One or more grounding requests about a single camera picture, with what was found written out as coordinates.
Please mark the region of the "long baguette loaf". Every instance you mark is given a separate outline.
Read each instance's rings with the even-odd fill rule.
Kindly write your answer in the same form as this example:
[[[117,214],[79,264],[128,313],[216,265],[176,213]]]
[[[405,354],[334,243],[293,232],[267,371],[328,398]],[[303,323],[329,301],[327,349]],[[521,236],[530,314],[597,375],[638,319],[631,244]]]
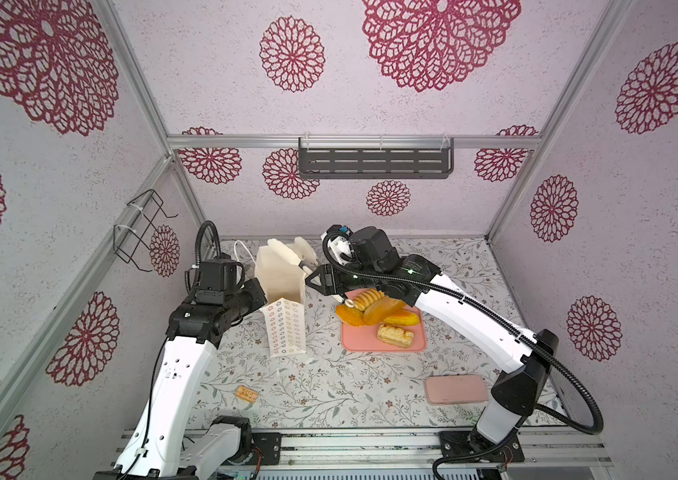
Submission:
[[[362,319],[367,326],[377,325],[406,306],[407,304],[401,300],[384,297],[368,306],[363,312]]]

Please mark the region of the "white paper bag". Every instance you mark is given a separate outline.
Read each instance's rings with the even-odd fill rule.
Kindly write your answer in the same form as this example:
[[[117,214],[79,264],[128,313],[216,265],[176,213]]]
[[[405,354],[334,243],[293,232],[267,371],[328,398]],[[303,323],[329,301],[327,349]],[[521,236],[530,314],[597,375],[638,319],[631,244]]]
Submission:
[[[256,252],[241,240],[233,243],[233,257],[244,262],[265,294],[265,305],[243,321],[243,329],[267,346],[272,358],[307,352],[306,272],[300,242],[269,239]]]

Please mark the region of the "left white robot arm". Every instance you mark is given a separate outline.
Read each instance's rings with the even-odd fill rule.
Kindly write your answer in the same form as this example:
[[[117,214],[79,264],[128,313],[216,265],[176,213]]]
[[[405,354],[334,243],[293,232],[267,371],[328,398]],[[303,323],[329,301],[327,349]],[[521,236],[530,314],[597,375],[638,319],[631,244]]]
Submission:
[[[154,382],[139,422],[114,466],[97,479],[208,479],[231,461],[248,460],[254,449],[249,420],[216,418],[206,433],[183,444],[192,398],[216,357],[222,336],[267,300],[255,278],[227,254],[202,260],[186,299],[172,312]]]

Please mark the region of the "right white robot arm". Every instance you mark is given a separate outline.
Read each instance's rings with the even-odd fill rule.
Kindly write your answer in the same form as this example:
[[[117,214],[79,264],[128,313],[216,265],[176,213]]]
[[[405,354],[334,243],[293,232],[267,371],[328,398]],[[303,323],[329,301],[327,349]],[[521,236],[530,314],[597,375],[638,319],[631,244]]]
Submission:
[[[501,373],[491,388],[487,406],[468,435],[462,454],[435,460],[440,466],[476,463],[499,454],[516,439],[520,427],[539,410],[587,435],[604,429],[604,417],[594,396],[556,357],[558,337],[543,329],[533,332],[505,319],[464,292],[443,270],[418,254],[401,256],[387,234],[374,226],[353,231],[331,226],[321,238],[322,264],[307,268],[305,283],[324,296],[349,299],[349,292],[375,288],[389,297],[443,321],[487,354]],[[552,371],[558,371],[583,399],[592,417],[583,424],[538,399]]]

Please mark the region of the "ridged striped bread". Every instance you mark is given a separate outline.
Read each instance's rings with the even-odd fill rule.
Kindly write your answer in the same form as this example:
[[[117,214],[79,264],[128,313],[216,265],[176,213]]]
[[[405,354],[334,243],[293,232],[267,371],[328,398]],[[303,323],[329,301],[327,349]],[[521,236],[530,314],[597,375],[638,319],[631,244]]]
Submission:
[[[383,292],[376,289],[367,289],[355,296],[352,302],[357,310],[365,312],[371,305],[382,300],[384,297],[385,294]]]

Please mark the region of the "orange oval bread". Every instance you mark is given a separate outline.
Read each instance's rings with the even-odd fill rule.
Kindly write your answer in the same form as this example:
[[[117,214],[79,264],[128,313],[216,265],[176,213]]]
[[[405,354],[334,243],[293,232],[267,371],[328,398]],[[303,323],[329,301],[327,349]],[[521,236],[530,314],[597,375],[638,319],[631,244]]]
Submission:
[[[357,308],[348,307],[346,304],[340,304],[336,306],[335,313],[343,323],[351,327],[365,326],[363,312]]]

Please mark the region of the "yellow bread roll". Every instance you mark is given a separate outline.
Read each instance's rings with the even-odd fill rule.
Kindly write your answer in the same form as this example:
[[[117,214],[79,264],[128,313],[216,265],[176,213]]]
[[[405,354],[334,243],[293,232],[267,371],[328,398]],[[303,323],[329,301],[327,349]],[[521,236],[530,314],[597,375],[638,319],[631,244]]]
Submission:
[[[401,309],[386,317],[383,322],[396,327],[413,327],[421,323],[420,316],[410,310]]]

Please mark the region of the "pink tray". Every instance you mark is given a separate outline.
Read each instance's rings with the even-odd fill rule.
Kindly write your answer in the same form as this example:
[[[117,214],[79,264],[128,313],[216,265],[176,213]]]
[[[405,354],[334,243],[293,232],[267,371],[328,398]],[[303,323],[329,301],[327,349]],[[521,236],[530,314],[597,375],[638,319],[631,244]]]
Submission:
[[[376,289],[360,289],[335,309],[342,344],[353,352],[419,352],[426,335],[419,309]]]

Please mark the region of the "small cracker biscuit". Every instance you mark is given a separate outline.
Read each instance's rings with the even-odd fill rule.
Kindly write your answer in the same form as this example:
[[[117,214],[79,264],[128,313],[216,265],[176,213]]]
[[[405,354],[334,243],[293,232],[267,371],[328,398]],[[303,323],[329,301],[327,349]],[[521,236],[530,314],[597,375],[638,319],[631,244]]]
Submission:
[[[234,391],[234,395],[238,399],[243,400],[243,401],[248,402],[248,403],[251,403],[251,404],[255,403],[257,401],[258,397],[259,397],[259,394],[255,390],[253,390],[253,389],[251,389],[251,388],[249,388],[245,385],[239,385],[236,388],[236,390]]]

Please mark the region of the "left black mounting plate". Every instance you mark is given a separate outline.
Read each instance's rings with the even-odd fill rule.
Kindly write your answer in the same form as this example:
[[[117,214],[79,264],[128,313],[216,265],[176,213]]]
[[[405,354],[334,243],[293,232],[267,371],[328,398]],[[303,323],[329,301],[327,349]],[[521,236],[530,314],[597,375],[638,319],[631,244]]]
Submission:
[[[283,435],[280,432],[253,432],[251,451],[245,465],[270,467],[280,464]]]

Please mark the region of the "black mounting plate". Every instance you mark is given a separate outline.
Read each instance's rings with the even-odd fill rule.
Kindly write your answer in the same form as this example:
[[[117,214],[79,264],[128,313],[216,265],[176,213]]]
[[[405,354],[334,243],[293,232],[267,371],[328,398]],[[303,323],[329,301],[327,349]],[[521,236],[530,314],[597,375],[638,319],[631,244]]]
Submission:
[[[283,435],[280,432],[253,432],[251,451],[245,465],[270,467],[280,464]]]
[[[525,461],[517,430],[498,444],[484,438],[476,430],[443,430],[438,433],[438,440],[444,458],[472,455],[471,462],[509,464]]]

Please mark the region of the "pink rectangular box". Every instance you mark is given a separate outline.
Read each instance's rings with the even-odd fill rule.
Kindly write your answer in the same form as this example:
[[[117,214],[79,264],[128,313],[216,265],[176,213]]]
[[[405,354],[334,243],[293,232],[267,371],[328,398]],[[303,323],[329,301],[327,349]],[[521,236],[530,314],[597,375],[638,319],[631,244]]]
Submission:
[[[433,376],[425,380],[424,388],[433,405],[476,404],[489,399],[486,383],[478,375]]]

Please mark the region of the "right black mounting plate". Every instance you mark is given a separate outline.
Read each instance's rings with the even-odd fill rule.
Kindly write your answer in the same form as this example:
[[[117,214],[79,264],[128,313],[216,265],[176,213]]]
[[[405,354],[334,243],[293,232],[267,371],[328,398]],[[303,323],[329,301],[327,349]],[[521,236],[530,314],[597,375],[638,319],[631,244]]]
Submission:
[[[471,462],[509,464],[525,461],[517,430],[498,444],[484,438],[476,430],[443,430],[438,433],[438,440],[444,458],[472,455]]]

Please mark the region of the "dark grey wall shelf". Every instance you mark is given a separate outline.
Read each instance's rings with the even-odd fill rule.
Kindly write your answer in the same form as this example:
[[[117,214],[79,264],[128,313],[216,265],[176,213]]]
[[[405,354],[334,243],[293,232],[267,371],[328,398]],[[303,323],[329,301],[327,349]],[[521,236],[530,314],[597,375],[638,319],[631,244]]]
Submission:
[[[454,148],[447,139],[432,148],[311,146],[298,140],[300,176],[310,180],[441,180],[454,171]]]

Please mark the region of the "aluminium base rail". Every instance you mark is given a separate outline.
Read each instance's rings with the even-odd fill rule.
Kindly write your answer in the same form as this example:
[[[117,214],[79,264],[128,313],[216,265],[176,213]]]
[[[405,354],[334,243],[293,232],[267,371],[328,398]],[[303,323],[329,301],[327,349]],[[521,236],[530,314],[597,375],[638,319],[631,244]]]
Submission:
[[[465,428],[255,429],[283,435],[280,464],[287,469],[426,469],[443,457],[438,433]],[[612,467],[603,440],[565,426],[525,426],[518,432],[525,454],[522,463],[446,463],[444,472],[460,468]]]

